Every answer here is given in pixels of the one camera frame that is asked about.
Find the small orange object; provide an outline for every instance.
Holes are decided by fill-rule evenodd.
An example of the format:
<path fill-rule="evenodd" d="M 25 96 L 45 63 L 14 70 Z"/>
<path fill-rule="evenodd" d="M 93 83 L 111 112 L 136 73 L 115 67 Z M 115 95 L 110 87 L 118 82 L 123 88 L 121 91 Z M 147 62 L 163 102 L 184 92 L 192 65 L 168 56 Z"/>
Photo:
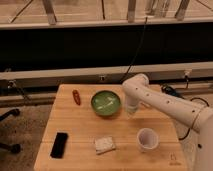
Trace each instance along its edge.
<path fill-rule="evenodd" d="M 77 90 L 73 90 L 72 94 L 73 94 L 73 98 L 75 100 L 75 103 L 77 105 L 81 105 L 81 99 L 80 99 L 80 95 L 79 95 L 78 91 Z"/>

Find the cup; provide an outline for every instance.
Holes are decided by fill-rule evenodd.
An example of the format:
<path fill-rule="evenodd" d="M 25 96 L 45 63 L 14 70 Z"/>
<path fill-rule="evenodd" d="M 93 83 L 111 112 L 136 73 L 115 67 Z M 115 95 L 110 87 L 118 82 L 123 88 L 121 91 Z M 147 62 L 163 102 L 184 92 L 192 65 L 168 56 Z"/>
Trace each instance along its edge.
<path fill-rule="evenodd" d="M 155 149 L 159 144 L 158 134 L 150 128 L 142 128 L 137 133 L 137 142 L 142 152 Z"/>

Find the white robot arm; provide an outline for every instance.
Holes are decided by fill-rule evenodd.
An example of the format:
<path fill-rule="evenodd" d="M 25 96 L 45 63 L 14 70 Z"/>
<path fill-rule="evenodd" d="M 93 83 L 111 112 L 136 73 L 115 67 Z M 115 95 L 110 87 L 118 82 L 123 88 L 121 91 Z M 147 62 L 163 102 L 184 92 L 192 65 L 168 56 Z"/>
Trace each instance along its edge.
<path fill-rule="evenodd" d="M 213 109 L 147 87 L 149 79 L 138 74 L 123 82 L 125 108 L 134 113 L 142 101 L 199 133 L 194 171 L 213 170 Z"/>

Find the wooden table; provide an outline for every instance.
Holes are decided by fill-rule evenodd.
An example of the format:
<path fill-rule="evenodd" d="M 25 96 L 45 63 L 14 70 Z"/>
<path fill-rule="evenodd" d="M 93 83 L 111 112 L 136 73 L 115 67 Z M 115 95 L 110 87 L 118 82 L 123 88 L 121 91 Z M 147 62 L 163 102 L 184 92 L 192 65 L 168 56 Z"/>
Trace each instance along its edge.
<path fill-rule="evenodd" d="M 157 85 L 151 88 L 160 90 Z M 73 100 L 74 89 L 80 92 L 80 106 Z M 141 105 L 132 118 L 121 107 L 116 115 L 103 119 L 93 112 L 90 104 L 92 96 L 100 90 L 112 90 L 124 102 L 120 85 L 67 84 L 59 87 L 34 166 L 36 171 L 187 171 L 169 117 Z M 158 148 L 148 153 L 141 153 L 136 143 L 136 134 L 144 127 L 154 129 L 160 139 Z M 69 134 L 63 159 L 50 157 L 57 132 Z M 102 136 L 112 136 L 117 149 L 96 155 L 94 139 Z"/>

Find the black panel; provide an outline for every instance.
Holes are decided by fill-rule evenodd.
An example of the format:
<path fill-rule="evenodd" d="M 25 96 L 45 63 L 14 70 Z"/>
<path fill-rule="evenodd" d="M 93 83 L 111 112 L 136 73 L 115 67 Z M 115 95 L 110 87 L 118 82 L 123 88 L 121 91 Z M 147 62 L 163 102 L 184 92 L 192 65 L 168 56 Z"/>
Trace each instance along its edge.
<path fill-rule="evenodd" d="M 1 30 L 0 70 L 129 65 L 144 26 Z M 213 61 L 213 23 L 148 25 L 135 65 Z"/>

